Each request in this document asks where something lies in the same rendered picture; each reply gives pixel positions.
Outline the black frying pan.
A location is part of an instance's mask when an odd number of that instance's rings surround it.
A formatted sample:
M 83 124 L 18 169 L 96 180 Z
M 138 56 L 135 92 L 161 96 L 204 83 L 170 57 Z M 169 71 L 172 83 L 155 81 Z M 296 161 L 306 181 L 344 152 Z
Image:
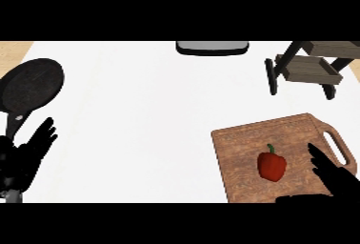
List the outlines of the black frying pan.
M 11 139 L 32 112 L 57 97 L 64 81 L 63 66 L 49 58 L 20 64 L 0 78 L 0 112 L 8 114 L 6 136 Z

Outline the grey black-rimmed appliance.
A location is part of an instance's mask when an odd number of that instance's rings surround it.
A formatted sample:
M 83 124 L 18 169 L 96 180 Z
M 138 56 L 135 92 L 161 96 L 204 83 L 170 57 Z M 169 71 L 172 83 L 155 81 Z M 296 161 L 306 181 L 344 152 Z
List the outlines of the grey black-rimmed appliance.
M 248 41 L 178 41 L 176 50 L 185 55 L 228 56 L 248 51 Z

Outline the red bell pepper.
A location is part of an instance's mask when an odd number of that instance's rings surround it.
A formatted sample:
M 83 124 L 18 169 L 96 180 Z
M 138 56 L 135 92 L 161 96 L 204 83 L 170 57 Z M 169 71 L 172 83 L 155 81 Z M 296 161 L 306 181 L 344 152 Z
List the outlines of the red bell pepper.
M 285 176 L 287 161 L 276 155 L 275 147 L 268 145 L 269 152 L 263 152 L 257 158 L 257 170 L 262 178 L 278 182 Z

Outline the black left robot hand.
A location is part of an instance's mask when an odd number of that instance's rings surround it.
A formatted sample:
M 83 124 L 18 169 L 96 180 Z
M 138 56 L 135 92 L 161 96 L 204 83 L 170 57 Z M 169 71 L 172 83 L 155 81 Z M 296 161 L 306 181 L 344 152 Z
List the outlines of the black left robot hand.
M 54 119 L 49 117 L 37 128 L 30 141 L 20 146 L 11 138 L 0 135 L 0 193 L 9 190 L 29 190 L 42 161 L 58 134 Z

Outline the brown wooden cutting board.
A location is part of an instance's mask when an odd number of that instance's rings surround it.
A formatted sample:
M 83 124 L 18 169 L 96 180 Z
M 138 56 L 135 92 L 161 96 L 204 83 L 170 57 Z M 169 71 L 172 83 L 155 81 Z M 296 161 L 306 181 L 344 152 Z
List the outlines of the brown wooden cutting board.
M 325 194 L 309 147 L 352 173 L 358 163 L 334 127 L 312 114 L 256 122 L 212 132 L 231 203 L 272 203 L 284 195 Z

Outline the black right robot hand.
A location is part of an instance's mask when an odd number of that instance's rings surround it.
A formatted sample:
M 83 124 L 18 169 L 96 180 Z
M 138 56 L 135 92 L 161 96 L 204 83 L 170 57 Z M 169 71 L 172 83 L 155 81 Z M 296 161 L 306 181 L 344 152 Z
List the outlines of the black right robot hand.
M 358 204 L 360 203 L 360 180 L 344 168 L 338 167 L 328 158 L 327 154 L 309 144 L 309 152 L 313 156 L 312 163 L 315 165 L 313 172 L 319 177 L 330 193 L 327 195 L 299 194 L 285 195 L 276 198 L 278 204 Z

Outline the wooden tiered basket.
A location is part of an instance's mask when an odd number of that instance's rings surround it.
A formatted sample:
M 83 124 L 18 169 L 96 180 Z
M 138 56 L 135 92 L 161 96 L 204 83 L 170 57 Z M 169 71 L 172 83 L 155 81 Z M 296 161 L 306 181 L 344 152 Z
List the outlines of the wooden tiered basket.
M 290 82 L 319 84 L 328 100 L 344 77 L 341 70 L 360 59 L 360 41 L 293 41 L 276 60 L 265 60 L 271 94 L 278 93 L 278 77 Z

